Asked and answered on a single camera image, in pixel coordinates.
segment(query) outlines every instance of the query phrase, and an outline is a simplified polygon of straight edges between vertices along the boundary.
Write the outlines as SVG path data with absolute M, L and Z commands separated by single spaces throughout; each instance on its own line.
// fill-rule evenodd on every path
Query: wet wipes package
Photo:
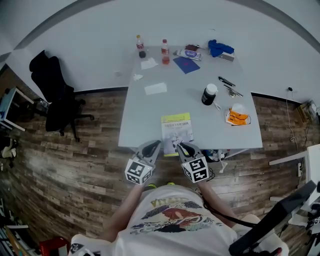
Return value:
M 186 50 L 186 49 L 176 50 L 173 54 L 180 57 L 187 58 L 187 59 L 192 59 L 195 61 L 201 61 L 201 58 L 202 58 L 201 53 L 198 53 L 193 50 Z

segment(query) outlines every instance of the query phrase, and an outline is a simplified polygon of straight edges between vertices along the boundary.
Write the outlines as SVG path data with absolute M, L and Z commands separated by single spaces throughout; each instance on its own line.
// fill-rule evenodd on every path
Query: bottle cap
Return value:
M 215 95 L 218 92 L 218 88 L 213 83 L 209 83 L 206 86 L 206 92 L 210 95 Z

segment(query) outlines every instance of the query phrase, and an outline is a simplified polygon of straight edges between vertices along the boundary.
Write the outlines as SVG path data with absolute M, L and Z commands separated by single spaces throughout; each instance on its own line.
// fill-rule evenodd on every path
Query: white t-shirt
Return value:
M 77 234 L 69 256 L 229 256 L 236 232 L 204 208 L 191 189 L 166 185 L 145 191 L 114 242 Z

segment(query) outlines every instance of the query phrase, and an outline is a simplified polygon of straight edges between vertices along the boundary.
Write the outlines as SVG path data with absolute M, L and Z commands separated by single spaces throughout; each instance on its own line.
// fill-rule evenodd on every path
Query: chair backrest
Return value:
M 56 56 L 48 58 L 43 50 L 30 62 L 31 78 L 48 102 L 59 101 L 65 94 L 65 80 Z

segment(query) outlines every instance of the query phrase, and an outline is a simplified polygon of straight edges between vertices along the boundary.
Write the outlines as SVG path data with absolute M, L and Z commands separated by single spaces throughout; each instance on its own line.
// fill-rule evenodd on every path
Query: white desk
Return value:
M 25 131 L 26 129 L 22 128 L 21 126 L 15 124 L 14 122 L 11 122 L 10 120 L 7 119 L 7 115 L 12 104 L 15 104 L 13 102 L 14 96 L 17 94 L 21 95 L 23 98 L 25 98 L 28 102 L 31 104 L 34 104 L 34 102 L 28 98 L 26 95 L 24 95 L 18 88 L 12 88 L 7 94 L 4 94 L 0 103 L 0 124 L 3 125 L 4 127 L 12 130 L 12 127 L 16 127 L 20 129 L 21 131 Z
M 269 165 L 281 164 L 284 162 L 304 158 L 305 162 L 305 182 L 313 181 L 316 185 L 320 182 L 320 144 L 309 146 L 306 151 L 284 157 L 275 161 L 270 161 Z M 306 202 L 308 205 L 312 204 L 320 193 L 317 190 L 310 195 L 309 200 Z
M 262 140 L 254 101 L 247 87 L 243 69 L 237 59 L 224 61 L 203 54 L 202 61 L 194 61 L 200 69 L 185 74 L 173 61 L 172 53 L 180 47 L 170 48 L 169 65 L 162 64 L 161 48 L 149 47 L 146 58 L 138 53 L 126 95 L 118 145 L 137 148 L 151 141 L 161 140 L 161 116 L 190 113 L 194 144 L 200 149 L 243 149 L 261 148 Z M 141 70 L 141 62 L 154 58 L 157 66 Z M 134 81 L 133 75 L 143 75 Z M 218 76 L 234 83 L 234 89 L 243 97 L 231 98 Z M 145 87 L 166 83 L 167 92 L 146 95 Z M 218 111 L 214 104 L 206 106 L 201 97 L 207 84 L 218 88 L 215 101 L 222 107 Z M 251 124 L 231 126 L 225 122 L 225 111 L 234 103 L 243 104 L 251 117 Z

